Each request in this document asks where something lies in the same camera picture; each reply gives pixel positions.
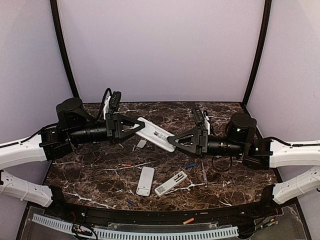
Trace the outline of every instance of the black bracket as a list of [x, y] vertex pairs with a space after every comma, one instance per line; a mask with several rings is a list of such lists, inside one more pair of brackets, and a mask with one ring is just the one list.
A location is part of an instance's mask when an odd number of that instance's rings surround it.
[[4, 182], [1, 180], [1, 173], [3, 173], [3, 170], [0, 170], [0, 186], [4, 184]]
[[169, 136], [167, 140], [191, 157], [203, 157], [208, 150], [208, 130], [197, 127], [175, 136]]
[[122, 143], [131, 138], [136, 132], [143, 129], [146, 125], [143, 121], [132, 119], [121, 114], [105, 115], [106, 134], [112, 143]]

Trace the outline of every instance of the white remote control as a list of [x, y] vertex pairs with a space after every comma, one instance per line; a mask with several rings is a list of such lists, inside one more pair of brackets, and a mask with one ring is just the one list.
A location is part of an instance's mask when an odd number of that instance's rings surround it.
[[136, 194], [140, 196], [149, 196], [151, 192], [152, 180], [154, 179], [155, 169], [144, 166], [141, 171]]
[[169, 192], [171, 189], [173, 189], [175, 186], [177, 186], [186, 178], [187, 178], [187, 174], [185, 174], [184, 171], [181, 171], [177, 175], [174, 175], [168, 181], [163, 183], [162, 185], [158, 186], [154, 191], [159, 197], [161, 197], [162, 195]]

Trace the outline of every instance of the white cable tray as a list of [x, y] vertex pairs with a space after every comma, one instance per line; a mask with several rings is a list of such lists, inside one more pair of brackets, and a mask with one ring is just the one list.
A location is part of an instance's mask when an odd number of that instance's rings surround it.
[[[53, 219], [39, 214], [33, 214], [32, 221], [56, 231], [73, 234], [71, 232], [72, 223], [70, 222]], [[94, 231], [100, 240], [216, 240], [237, 237], [239, 235], [237, 226], [207, 231], [179, 233], [124, 232], [101, 228], [94, 228]]]

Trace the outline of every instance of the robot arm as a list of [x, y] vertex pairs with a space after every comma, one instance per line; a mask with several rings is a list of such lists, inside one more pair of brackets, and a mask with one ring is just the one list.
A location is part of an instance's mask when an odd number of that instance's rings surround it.
[[56, 107], [58, 123], [42, 128], [34, 135], [0, 144], [0, 195], [17, 197], [48, 207], [53, 201], [64, 201], [60, 189], [42, 186], [17, 178], [3, 169], [30, 162], [56, 160], [70, 154], [79, 144], [110, 141], [122, 143], [145, 127], [145, 123], [124, 115], [118, 110], [120, 92], [106, 90], [100, 115], [89, 115], [79, 98], [70, 98]]
[[314, 166], [286, 182], [267, 186], [262, 201], [277, 204], [320, 187], [320, 141], [284, 142], [277, 138], [255, 139], [257, 121], [244, 113], [235, 113], [225, 128], [225, 136], [208, 133], [205, 116], [193, 110], [197, 127], [169, 136], [168, 142], [195, 158], [204, 156], [242, 157], [242, 163], [255, 170], [283, 166]]

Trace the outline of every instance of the marker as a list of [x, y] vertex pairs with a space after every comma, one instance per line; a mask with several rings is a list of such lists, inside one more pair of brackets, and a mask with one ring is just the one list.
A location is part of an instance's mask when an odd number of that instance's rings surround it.
[[194, 220], [195, 220], [194, 218], [190, 218], [189, 220], [184, 221], [184, 222], [183, 222], [183, 225], [186, 225], [186, 224], [188, 224], [188, 223], [191, 223], [191, 222], [193, 222]]
[[128, 203], [130, 203], [130, 204], [133, 205], [134, 207], [137, 206], [133, 201], [128, 200]]
[[190, 168], [193, 168], [194, 166], [195, 166], [195, 164], [192, 163], [192, 164], [190, 164], [190, 165], [187, 165], [187, 166], [185, 167], [185, 169], [190, 169]]

